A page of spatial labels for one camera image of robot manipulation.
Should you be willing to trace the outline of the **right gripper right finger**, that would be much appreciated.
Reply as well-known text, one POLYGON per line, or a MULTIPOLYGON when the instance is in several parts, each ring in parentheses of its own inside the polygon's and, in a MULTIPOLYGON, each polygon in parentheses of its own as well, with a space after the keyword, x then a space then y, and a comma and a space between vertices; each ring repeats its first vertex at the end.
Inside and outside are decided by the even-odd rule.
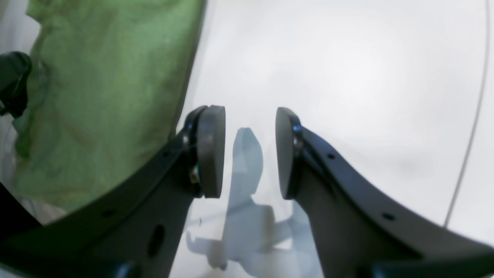
POLYGON ((276 112, 282 197, 307 214, 326 278, 485 278, 493 248, 451 232, 394 201, 337 150, 276 112))

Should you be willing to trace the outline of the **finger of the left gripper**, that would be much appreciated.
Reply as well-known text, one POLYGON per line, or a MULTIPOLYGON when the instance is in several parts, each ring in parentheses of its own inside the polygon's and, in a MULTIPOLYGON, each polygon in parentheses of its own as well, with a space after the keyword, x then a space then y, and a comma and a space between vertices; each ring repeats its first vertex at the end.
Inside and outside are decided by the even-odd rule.
POLYGON ((30 57, 20 51, 0 55, 0 114, 19 118, 27 107, 27 77, 30 57))

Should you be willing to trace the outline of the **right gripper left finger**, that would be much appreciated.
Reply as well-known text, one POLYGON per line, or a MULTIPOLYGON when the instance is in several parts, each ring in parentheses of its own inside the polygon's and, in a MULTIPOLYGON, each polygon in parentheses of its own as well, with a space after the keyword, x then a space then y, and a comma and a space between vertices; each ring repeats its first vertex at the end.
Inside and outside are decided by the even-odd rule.
POLYGON ((200 106, 145 166, 49 225, 1 242, 22 278, 167 278, 195 198, 221 196, 225 108, 200 106))

